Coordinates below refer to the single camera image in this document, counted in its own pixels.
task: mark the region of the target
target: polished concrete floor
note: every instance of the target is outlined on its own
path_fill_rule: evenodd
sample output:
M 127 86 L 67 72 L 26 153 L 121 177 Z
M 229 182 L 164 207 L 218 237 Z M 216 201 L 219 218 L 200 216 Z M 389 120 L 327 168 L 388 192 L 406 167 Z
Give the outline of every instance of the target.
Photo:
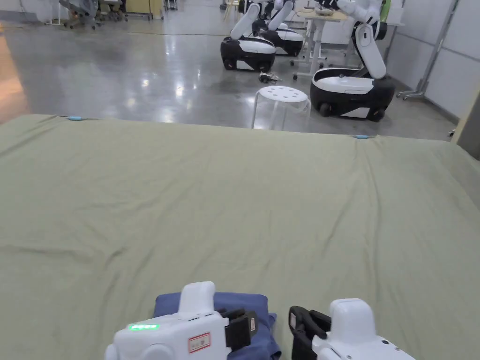
M 178 0 L 165 19 L 107 23 L 91 29 L 3 24 L 0 29 L 0 122 L 43 113 L 95 118 L 248 127 L 258 74 L 223 68 L 220 42 L 234 25 L 217 0 Z M 294 82 L 289 58 L 273 71 Z M 271 104 L 260 104 L 256 127 L 268 127 Z M 308 125 L 289 117 L 286 130 L 445 139 L 454 125 L 423 102 L 394 99 L 380 123 L 323 118 Z

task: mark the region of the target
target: white plastic stool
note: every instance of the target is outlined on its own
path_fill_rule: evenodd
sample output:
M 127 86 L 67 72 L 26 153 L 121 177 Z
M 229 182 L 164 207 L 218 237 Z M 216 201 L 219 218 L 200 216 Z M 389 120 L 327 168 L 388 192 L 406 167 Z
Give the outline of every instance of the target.
M 258 102 L 259 95 L 263 96 L 266 99 L 275 101 L 275 105 L 274 105 L 273 113 L 271 117 L 272 121 L 270 125 L 270 130 L 273 130 L 275 126 L 276 111 L 278 108 L 278 103 L 284 103 L 282 130 L 285 127 L 285 118 L 287 117 L 288 107 L 292 109 L 293 112 L 306 113 L 306 117 L 307 117 L 306 126 L 308 126 L 312 104 L 308 99 L 307 94 L 303 93 L 300 90 L 294 89 L 293 87 L 267 86 L 258 90 L 257 94 L 255 95 L 255 103 L 253 104 L 252 129 L 255 125 L 255 115 L 257 113 L 257 102 Z

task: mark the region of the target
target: red label sticker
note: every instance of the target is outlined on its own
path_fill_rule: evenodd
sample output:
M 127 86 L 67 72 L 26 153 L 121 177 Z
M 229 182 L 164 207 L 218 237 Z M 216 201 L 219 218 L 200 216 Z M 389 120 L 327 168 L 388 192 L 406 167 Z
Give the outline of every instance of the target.
M 197 335 L 188 339 L 188 352 L 194 353 L 210 346 L 210 333 Z

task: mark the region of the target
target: white sticker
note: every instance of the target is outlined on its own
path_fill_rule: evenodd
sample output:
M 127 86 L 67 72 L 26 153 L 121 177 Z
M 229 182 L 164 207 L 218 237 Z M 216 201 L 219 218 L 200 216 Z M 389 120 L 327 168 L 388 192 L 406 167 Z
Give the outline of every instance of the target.
M 210 346 L 210 333 L 197 335 L 188 339 L 188 352 L 194 353 Z
M 297 326 L 297 317 L 292 312 L 290 313 L 290 326 L 294 329 Z

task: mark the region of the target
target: folded blue cloth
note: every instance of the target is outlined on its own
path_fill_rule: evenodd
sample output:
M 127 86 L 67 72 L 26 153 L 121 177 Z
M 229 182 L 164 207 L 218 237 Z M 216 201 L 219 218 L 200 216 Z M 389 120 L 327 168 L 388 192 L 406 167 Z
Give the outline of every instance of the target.
M 268 313 L 268 298 L 258 294 L 237 294 L 234 292 L 216 292 L 214 295 L 216 310 L 227 311 L 244 308 L 255 311 L 258 318 L 258 330 L 252 337 L 252 344 L 231 352 L 228 360 L 277 360 L 282 354 L 272 336 L 271 328 L 276 320 L 275 313 Z M 160 295 L 155 300 L 153 316 L 174 314 L 179 310 L 180 293 Z

